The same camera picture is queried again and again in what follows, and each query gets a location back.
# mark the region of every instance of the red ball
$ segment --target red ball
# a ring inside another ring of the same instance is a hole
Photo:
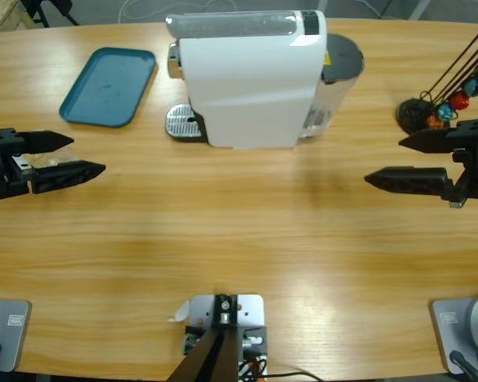
[[[469,97],[466,96],[463,90],[460,90],[451,94],[448,102],[455,110],[462,110],[469,106]]]

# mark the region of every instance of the white label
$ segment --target white label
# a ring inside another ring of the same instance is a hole
[[[7,320],[8,326],[23,326],[23,321],[25,321],[25,316],[11,314],[9,320]]]
[[[443,324],[456,324],[459,320],[456,319],[455,312],[441,313],[441,321]]]

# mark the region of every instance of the metal bracket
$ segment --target metal bracket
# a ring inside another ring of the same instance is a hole
[[[441,358],[452,374],[464,374],[450,359],[452,351],[462,353],[464,359],[478,369],[477,352],[470,341],[469,315],[474,298],[437,300],[430,306],[437,331]]]
[[[221,309],[216,309],[216,301],[221,301]],[[252,359],[267,360],[264,299],[260,295],[195,295],[190,300],[189,323],[184,335],[182,353],[189,357],[194,353],[193,350],[197,350],[197,345],[202,345],[205,336],[208,337],[209,333],[221,327],[233,327],[224,330],[232,330],[235,333],[235,353],[238,355],[239,365]],[[263,373],[267,374],[267,368],[263,369]]]
[[[27,301],[0,300],[0,372],[12,372],[18,365],[29,312]]]

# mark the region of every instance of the floor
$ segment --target floor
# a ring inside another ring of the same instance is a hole
[[[125,0],[72,0],[71,15],[82,25],[115,24]],[[328,0],[328,18],[376,18],[368,3],[380,12],[389,0]],[[121,22],[164,21],[169,13],[227,10],[280,10],[316,8],[319,0],[128,0]],[[386,18],[408,18],[417,0],[391,0]],[[50,2],[43,9],[51,26],[67,26]],[[430,0],[421,20],[478,23],[478,0]]]

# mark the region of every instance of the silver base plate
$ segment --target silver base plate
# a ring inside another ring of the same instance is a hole
[[[478,356],[471,345],[467,327],[468,308],[473,303],[473,298],[453,300],[437,300],[430,307],[434,325],[439,336],[441,357],[445,367],[452,374],[464,374],[462,370],[449,359],[449,354],[457,350],[476,369],[478,369]]]
[[[0,300],[0,372],[12,372],[18,365],[29,312],[27,301]]]
[[[214,294],[198,294],[190,300],[190,316],[188,326],[200,327],[208,330],[213,321]],[[241,327],[264,327],[264,299],[259,294],[238,294],[237,295],[237,324]],[[246,342],[255,341],[255,337],[243,339],[243,348]],[[188,334],[182,342],[182,353],[184,353],[185,344],[188,340]],[[267,354],[260,356],[260,360],[267,360]],[[242,375],[248,369],[248,366],[240,370]],[[265,367],[262,374],[267,375],[268,368]]]
[[[191,106],[187,103],[172,107],[165,119],[165,129],[173,138],[201,138],[202,133],[194,117]]]

